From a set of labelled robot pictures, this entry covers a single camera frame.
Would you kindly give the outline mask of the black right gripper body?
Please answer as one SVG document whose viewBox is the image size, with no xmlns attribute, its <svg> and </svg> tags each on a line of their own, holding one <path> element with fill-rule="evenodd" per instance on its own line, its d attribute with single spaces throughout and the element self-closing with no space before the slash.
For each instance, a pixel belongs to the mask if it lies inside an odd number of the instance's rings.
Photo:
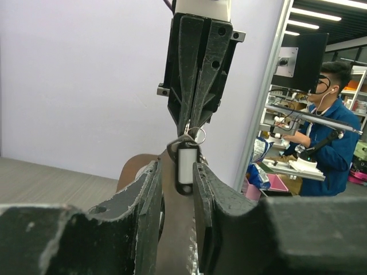
<svg viewBox="0 0 367 275">
<path fill-rule="evenodd" d="M 169 112 L 176 124 L 178 124 L 179 111 L 181 107 L 181 89 L 179 84 L 179 75 L 178 75 L 178 20 L 176 16 L 184 13 L 177 13 L 173 16 L 171 20 L 171 29 L 170 29 L 170 38 L 169 38 L 169 47 L 167 53 L 166 67 L 165 67 L 165 75 L 163 82 L 158 85 L 157 94 L 161 96 L 166 96 L 168 98 L 168 109 Z M 201 64 L 204 57 L 204 51 L 206 47 L 207 37 L 208 37 L 208 29 L 211 19 L 206 17 L 200 17 L 198 15 L 192 15 L 195 17 L 204 19 L 204 28 L 202 32 L 202 43 L 203 48 L 200 53 L 201 61 L 199 63 L 199 69 L 201 69 Z M 225 62 L 222 64 L 223 72 L 227 74 L 226 81 L 229 75 L 229 70 L 232 63 L 232 58 L 236 49 L 236 45 L 238 43 L 242 43 L 245 40 L 245 33 L 240 32 L 233 29 L 231 41 L 228 46 L 228 51 L 226 54 Z"/>
</svg>

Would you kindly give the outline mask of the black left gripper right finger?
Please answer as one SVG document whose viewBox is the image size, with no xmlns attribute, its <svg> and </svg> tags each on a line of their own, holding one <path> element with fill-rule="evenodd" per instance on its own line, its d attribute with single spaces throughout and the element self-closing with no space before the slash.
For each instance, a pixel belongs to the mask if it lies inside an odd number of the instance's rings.
<svg viewBox="0 0 367 275">
<path fill-rule="evenodd" d="M 366 198 L 268 197 L 253 202 L 193 166 L 203 274 L 365 274 Z"/>
</svg>

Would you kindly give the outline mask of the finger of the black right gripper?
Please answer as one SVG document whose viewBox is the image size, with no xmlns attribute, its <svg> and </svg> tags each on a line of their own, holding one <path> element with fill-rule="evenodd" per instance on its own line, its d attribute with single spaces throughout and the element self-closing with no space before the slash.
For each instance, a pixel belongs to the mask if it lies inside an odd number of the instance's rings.
<svg viewBox="0 0 367 275">
<path fill-rule="evenodd" d="M 203 48 L 204 19 L 179 14 L 178 20 L 178 75 L 181 89 L 181 107 L 177 135 L 184 134 L 186 126 L 200 126 L 203 95 L 200 91 L 200 53 Z"/>
<path fill-rule="evenodd" d="M 223 72 L 233 26 L 230 22 L 211 20 L 204 57 L 193 99 L 190 126 L 201 127 L 220 105 L 227 74 Z"/>
</svg>

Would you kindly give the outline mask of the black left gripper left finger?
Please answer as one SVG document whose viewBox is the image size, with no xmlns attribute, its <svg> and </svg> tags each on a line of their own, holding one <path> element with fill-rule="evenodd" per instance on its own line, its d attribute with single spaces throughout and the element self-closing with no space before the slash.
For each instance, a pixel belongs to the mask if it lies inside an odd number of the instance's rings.
<svg viewBox="0 0 367 275">
<path fill-rule="evenodd" d="M 154 274 L 162 163 L 112 198 L 69 205 L 1 206 L 2 274 Z"/>
</svg>

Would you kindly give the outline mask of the black monitor on arm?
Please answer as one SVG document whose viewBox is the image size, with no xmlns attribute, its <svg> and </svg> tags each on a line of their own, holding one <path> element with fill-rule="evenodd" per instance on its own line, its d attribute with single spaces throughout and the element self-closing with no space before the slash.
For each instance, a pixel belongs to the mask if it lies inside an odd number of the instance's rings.
<svg viewBox="0 0 367 275">
<path fill-rule="evenodd" d="M 328 39 L 327 33 L 286 34 L 271 84 L 301 93 L 315 93 Z"/>
</svg>

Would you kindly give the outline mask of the pink box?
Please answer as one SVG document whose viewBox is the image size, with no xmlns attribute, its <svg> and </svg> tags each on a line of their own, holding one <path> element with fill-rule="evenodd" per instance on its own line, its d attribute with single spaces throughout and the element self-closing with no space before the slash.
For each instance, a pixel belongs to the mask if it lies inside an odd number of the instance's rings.
<svg viewBox="0 0 367 275">
<path fill-rule="evenodd" d="M 247 179 L 245 179 L 242 186 L 242 193 L 247 199 L 252 201 L 258 201 L 262 197 L 292 195 L 278 175 L 268 174 L 268 178 L 270 180 L 270 188 L 268 189 L 258 189 L 256 186 L 250 184 Z"/>
</svg>

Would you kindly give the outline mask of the person in blue jacket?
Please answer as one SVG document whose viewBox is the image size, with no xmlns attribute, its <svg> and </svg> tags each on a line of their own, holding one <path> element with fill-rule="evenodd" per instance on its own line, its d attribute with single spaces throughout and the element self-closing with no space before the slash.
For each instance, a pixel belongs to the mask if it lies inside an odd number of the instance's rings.
<svg viewBox="0 0 367 275">
<path fill-rule="evenodd" d="M 360 121 L 357 116 L 347 109 L 340 93 L 352 79 L 352 67 L 343 61 L 324 62 L 318 79 L 315 93 L 308 95 L 310 106 L 308 112 L 321 118 L 332 119 L 346 123 L 355 131 L 342 131 L 332 138 L 335 131 L 322 124 L 306 122 L 294 135 L 285 135 L 284 140 L 289 147 L 280 157 L 289 162 L 296 160 L 302 153 L 315 147 L 322 141 L 326 144 L 311 154 L 317 169 L 324 175 L 324 180 L 309 178 L 290 179 L 282 175 L 282 181 L 292 195 L 304 197 L 332 197 L 346 190 L 349 170 L 357 142 Z"/>
</svg>

